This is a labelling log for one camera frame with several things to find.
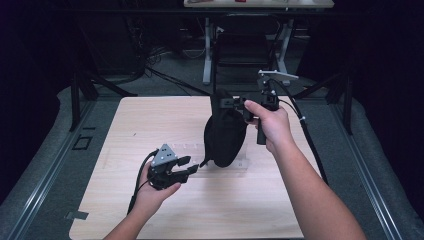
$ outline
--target black fabric cover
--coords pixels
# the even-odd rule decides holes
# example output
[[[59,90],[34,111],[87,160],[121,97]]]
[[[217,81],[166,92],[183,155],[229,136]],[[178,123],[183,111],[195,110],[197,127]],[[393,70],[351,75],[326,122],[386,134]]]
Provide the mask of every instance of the black fabric cover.
[[[223,98],[233,96],[224,89],[217,89],[210,96],[212,116],[205,126],[205,160],[200,167],[209,160],[213,160],[218,167],[228,167],[236,158],[246,137],[247,123],[243,115],[234,108],[220,108],[220,100]]]

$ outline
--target metal bracket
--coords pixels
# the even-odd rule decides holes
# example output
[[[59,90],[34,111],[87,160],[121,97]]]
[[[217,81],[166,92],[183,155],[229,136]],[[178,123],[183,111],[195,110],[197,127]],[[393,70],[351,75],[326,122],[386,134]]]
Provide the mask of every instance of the metal bracket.
[[[172,151],[168,144],[163,144],[158,153],[152,160],[152,167],[156,167],[168,162],[176,161],[178,156]]]
[[[281,81],[286,87],[290,86],[290,81],[299,79],[299,76],[288,74],[288,73],[282,73],[277,70],[274,70],[274,71],[259,70],[258,74],[259,76],[268,75],[270,78]]]

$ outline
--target metal stand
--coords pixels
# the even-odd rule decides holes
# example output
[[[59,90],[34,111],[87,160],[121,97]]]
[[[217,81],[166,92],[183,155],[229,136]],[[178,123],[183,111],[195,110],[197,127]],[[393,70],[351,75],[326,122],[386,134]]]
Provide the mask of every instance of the metal stand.
[[[343,102],[343,126],[349,135],[352,135],[351,129],[351,113],[352,113],[352,79],[350,74],[338,73],[330,78],[319,82],[308,89],[293,95],[295,99],[302,99],[309,94],[317,91],[318,89],[325,87],[333,83],[333,86],[330,88],[329,92],[325,99],[328,104],[336,104],[340,97],[344,93],[344,102]]]
[[[287,73],[286,64],[284,63],[284,57],[287,53],[287,47],[289,45],[290,37],[293,31],[293,19],[290,19],[288,23],[284,24],[283,32],[281,33],[283,42],[281,44],[280,52],[277,53],[277,64],[278,70],[282,73]]]
[[[203,84],[211,83],[212,57],[211,57],[211,29],[209,18],[205,19],[205,67],[203,69]]]
[[[122,97],[135,97],[137,94],[127,92],[122,88],[117,87],[113,83],[107,81],[101,76],[95,75],[90,72],[86,72],[85,74],[74,74],[71,83],[71,99],[72,99],[72,125],[69,131],[75,130],[81,120],[81,107],[80,107],[80,99],[79,99],[79,91],[81,90],[82,94],[88,101],[95,101],[99,93],[94,88],[94,84],[91,82],[94,80],[95,82],[109,88],[115,93],[119,94]]]

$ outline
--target white table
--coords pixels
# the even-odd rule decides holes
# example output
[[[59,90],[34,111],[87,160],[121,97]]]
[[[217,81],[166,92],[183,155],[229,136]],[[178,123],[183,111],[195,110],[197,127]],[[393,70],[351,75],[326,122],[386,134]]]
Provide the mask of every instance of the white table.
[[[299,120],[285,108],[296,143],[319,173]],[[70,237],[101,239],[125,217],[142,161],[163,143],[200,163],[210,109],[209,97],[122,99],[79,207],[88,216],[74,220]],[[302,237],[275,160],[256,144],[256,135],[248,126],[244,145],[229,167],[209,164],[191,175],[138,238]]]

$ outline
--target person's left hand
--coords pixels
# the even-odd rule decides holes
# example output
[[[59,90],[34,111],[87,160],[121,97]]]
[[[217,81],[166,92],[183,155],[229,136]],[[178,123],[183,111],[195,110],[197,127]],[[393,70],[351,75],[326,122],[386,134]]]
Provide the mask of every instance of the person's left hand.
[[[137,193],[137,199],[131,213],[143,214],[145,217],[152,217],[162,205],[162,202],[174,194],[180,187],[181,183],[175,183],[174,185],[163,189],[156,190],[147,181],[147,173],[151,162],[146,163],[141,173],[140,183],[143,187]]]

